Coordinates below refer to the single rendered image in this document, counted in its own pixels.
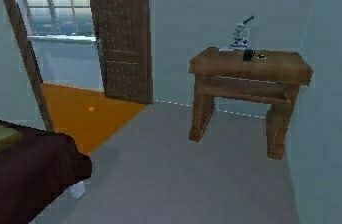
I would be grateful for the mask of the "brown wooden desk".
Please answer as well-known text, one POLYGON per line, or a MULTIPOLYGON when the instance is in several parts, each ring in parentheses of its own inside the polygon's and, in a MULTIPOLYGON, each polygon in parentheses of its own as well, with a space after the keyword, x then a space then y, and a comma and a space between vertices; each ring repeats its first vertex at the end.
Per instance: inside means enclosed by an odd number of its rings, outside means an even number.
POLYGON ((190 60, 195 77, 191 141, 200 141, 215 110, 216 97, 268 104, 267 156, 280 160, 300 87, 311 82, 313 69, 297 52, 253 50, 251 61, 240 50, 209 47, 190 60), (266 59, 258 59, 264 54, 266 59))

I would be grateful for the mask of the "brown wooden room door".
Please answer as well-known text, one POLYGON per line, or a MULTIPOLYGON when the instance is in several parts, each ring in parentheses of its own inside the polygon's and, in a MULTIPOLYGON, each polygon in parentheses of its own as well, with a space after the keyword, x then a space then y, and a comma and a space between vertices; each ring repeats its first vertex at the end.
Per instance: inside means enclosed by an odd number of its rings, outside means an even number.
POLYGON ((149 0, 90 0, 104 94, 153 103, 149 0))

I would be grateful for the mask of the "white grey microscope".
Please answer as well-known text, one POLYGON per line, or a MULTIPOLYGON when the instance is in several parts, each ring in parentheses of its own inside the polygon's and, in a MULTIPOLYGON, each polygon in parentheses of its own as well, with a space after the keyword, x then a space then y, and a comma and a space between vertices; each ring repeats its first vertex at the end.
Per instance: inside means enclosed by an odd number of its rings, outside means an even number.
POLYGON ((247 49, 249 43, 250 30, 247 27, 247 24, 254 19, 254 16, 251 15, 244 21, 237 23, 234 33, 233 40, 234 42, 230 44, 231 49, 247 49))

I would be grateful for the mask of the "bed with dark maroon cover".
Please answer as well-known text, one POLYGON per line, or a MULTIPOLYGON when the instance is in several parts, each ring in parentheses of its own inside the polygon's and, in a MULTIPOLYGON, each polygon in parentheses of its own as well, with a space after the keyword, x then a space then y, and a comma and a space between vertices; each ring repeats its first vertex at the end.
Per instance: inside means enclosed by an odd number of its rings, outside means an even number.
POLYGON ((0 120, 21 134, 0 151, 0 224, 29 224, 69 186, 91 177, 89 156, 74 139, 0 120))

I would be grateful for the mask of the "window with white frame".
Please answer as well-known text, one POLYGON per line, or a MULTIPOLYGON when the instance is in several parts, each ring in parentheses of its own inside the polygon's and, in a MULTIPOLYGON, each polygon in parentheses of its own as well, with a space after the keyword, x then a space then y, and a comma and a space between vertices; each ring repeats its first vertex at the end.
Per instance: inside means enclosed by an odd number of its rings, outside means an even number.
POLYGON ((90 0, 16 0, 32 40, 94 42, 90 0))

